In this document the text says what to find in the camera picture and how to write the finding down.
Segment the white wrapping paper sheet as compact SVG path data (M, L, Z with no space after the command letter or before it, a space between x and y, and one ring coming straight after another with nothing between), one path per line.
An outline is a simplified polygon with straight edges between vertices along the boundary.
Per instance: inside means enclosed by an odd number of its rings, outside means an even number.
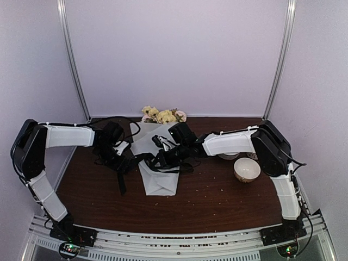
M135 156L143 153L151 153L156 156L160 148L152 141L152 137L161 135L173 141L169 133L169 128L173 125L173 122L163 125L145 122L131 123L130 129L133 134L132 153ZM175 196L179 179L179 167L159 169L158 166L157 163L154 167L150 167L150 162L144 160L138 164L145 194L147 196Z

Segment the pink rose stem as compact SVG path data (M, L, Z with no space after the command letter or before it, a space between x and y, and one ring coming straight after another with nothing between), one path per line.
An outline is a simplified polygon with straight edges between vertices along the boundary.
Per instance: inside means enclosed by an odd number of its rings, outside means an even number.
M187 121L187 115L185 112L181 110L176 110L175 117L177 122L186 122Z

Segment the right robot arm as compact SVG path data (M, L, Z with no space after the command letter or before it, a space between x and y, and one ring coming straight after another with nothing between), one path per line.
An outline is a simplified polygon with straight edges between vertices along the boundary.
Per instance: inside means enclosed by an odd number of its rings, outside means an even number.
M187 158L204 158L220 154L254 153L261 170L268 175L281 204L283 223L279 236L290 240L300 230L303 215L299 197L298 183L295 178L297 164L292 158L291 145L279 130L268 120L256 126L249 126L229 132L211 132L197 137L185 122L180 122L168 130L174 139L173 147L164 150L163 142L154 138L160 148L157 155L147 161L155 170L177 167Z

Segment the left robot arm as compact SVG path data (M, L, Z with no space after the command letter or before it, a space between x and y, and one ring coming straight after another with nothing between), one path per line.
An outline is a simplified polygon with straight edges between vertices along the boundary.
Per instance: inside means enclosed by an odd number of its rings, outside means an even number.
M99 128L94 122L39 123L27 119L12 145L10 157L16 174L36 203L58 223L58 234L66 241L74 241L78 237L78 229L69 223L71 214L47 177L47 152L55 148L92 148L101 164L116 172L120 193L124 195L127 191L124 175L131 161L124 153L130 146L123 128L113 120Z

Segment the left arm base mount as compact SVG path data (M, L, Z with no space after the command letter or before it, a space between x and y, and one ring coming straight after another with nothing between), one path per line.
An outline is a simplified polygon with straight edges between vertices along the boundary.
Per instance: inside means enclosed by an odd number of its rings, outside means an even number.
M66 216L61 221L52 221L49 236L62 241L58 246L59 255L65 260L76 258L84 247L93 247L97 231L76 226L73 217Z

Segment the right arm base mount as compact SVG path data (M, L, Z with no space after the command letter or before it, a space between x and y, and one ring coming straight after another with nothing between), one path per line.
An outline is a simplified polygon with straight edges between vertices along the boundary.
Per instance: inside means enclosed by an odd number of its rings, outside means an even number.
M264 246L275 245L283 258L295 258L300 253L299 238L307 235L302 221L282 220L282 224L260 230Z

